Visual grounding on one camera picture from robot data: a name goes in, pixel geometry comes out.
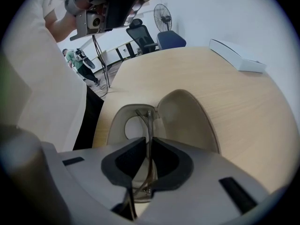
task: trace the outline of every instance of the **black pants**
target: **black pants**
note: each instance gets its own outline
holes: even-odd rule
[[[92,70],[90,70],[84,64],[78,69],[78,72],[86,79],[89,79],[89,80],[93,81],[94,83],[98,82],[98,79],[95,77]]]
[[[104,101],[87,86],[84,117],[73,150],[92,147],[103,103]]]

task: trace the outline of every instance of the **man in green shirt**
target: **man in green shirt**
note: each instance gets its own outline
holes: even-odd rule
[[[83,61],[77,61],[74,57],[74,51],[64,49],[62,50],[62,53],[67,58],[69,62],[70,68],[72,68],[72,65],[75,66],[77,71],[86,79],[89,79],[95,83],[96,86],[99,86],[99,80],[95,77],[92,70],[90,70],[87,66],[83,64]]]

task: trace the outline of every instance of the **wooden table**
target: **wooden table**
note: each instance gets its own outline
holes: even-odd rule
[[[295,172],[300,139],[283,94],[267,74],[239,72],[207,47],[176,48],[125,61],[105,99],[93,147],[106,145],[124,105],[157,106],[175,89],[192,93],[207,111],[221,154],[270,192]]]

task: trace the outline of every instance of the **office chair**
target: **office chair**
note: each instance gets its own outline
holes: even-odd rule
[[[157,43],[154,43],[148,29],[141,19],[134,19],[129,28],[126,29],[128,35],[139,45],[142,54],[147,54],[155,51]]]
[[[160,32],[157,35],[157,44],[160,50],[176,47],[185,47],[187,42],[174,31]]]

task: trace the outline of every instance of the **blue chair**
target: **blue chair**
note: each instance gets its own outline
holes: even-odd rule
[[[174,31],[160,32],[157,35],[157,45],[160,50],[185,47],[187,42]]]

